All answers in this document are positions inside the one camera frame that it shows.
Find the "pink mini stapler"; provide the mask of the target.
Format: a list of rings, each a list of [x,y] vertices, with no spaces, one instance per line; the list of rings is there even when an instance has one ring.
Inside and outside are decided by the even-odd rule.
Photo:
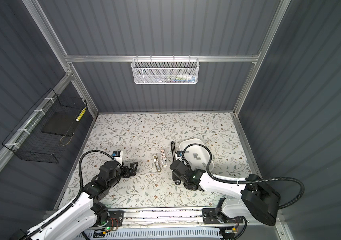
[[[166,155],[165,155],[165,150],[164,149],[161,149],[160,150],[160,156],[161,156],[161,163],[162,163],[162,166],[164,168],[167,167],[167,159],[166,159]]]

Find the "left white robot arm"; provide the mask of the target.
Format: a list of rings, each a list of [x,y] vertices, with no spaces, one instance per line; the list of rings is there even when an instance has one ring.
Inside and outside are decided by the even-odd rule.
[[[123,221],[123,211],[109,212],[101,200],[122,178],[134,177],[138,163],[125,166],[113,160],[104,163],[98,175],[85,185],[79,194],[63,208],[28,231],[18,230],[11,240],[72,240],[85,230],[96,227],[96,235],[117,230]]]

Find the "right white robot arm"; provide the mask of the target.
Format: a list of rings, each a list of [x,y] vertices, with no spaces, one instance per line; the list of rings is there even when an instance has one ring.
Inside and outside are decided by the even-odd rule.
[[[264,225],[274,226],[277,219],[280,194],[267,183],[241,184],[241,181],[260,180],[255,174],[235,180],[233,184],[214,180],[205,170],[192,170],[179,160],[170,165],[172,173],[191,191],[217,192],[231,196],[222,198],[213,216],[220,223],[228,223],[235,218],[252,216]]]

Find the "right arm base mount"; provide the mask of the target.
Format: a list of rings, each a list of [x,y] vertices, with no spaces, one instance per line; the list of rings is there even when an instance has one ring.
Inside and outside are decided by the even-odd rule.
[[[204,224],[242,224],[244,222],[242,217],[229,218],[222,212],[222,205],[226,198],[221,198],[216,208],[202,209],[202,218]]]

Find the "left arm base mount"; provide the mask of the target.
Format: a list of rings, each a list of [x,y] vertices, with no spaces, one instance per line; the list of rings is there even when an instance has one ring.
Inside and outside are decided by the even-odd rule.
[[[124,219],[124,211],[112,210],[101,213],[96,218],[96,223],[93,224],[92,228],[101,229],[104,232],[116,231],[122,226]]]

